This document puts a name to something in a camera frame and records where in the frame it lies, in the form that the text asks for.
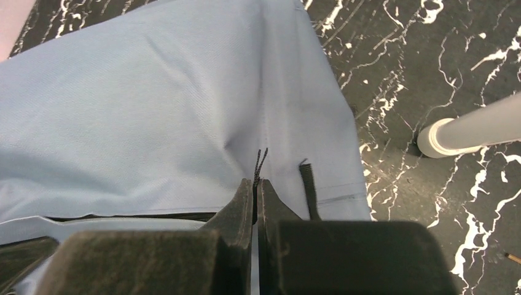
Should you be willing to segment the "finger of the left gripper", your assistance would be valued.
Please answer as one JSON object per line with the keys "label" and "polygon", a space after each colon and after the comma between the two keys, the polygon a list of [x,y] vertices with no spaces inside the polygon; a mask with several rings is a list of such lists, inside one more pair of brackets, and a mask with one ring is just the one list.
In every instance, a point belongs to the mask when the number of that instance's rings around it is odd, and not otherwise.
{"label": "finger of the left gripper", "polygon": [[16,294],[14,286],[39,267],[58,248],[50,237],[1,245],[1,294]]}

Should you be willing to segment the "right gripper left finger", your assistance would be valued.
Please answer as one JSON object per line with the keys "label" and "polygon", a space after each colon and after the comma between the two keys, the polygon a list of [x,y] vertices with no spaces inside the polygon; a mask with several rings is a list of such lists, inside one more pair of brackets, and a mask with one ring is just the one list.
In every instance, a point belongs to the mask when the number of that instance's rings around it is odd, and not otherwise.
{"label": "right gripper left finger", "polygon": [[83,231],[53,256],[38,294],[249,294],[253,184],[198,230]]}

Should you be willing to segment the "white pvc pipe frame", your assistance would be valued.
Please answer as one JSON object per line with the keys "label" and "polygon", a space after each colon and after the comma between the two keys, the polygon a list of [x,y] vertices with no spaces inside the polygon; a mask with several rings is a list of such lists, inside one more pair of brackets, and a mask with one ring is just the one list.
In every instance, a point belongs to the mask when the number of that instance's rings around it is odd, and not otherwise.
{"label": "white pvc pipe frame", "polygon": [[520,92],[517,92],[456,119],[436,121],[419,133],[417,146],[425,156],[439,159],[519,140]]}

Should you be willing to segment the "blue student backpack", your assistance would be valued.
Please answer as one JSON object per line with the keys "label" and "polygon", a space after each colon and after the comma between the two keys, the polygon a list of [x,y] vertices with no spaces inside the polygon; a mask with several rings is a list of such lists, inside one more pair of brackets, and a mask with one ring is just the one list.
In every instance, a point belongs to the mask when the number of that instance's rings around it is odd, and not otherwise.
{"label": "blue student backpack", "polygon": [[263,180],[300,219],[370,220],[355,118],[300,1],[155,1],[1,63],[1,245],[198,230],[243,179],[258,264]]}

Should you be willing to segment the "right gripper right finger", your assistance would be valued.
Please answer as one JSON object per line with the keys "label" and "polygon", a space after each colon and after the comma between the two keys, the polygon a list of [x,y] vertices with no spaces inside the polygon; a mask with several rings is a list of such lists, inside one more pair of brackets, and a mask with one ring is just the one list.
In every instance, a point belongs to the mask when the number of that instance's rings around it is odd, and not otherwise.
{"label": "right gripper right finger", "polygon": [[257,186],[261,294],[456,294],[441,248],[409,221],[306,221]]}

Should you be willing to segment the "small brown stick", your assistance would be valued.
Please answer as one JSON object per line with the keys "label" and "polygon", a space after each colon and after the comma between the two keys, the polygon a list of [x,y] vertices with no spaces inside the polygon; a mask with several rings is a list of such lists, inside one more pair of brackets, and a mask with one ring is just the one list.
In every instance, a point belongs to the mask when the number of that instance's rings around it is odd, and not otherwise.
{"label": "small brown stick", "polygon": [[521,259],[511,253],[505,253],[504,256],[518,264],[521,264]]}

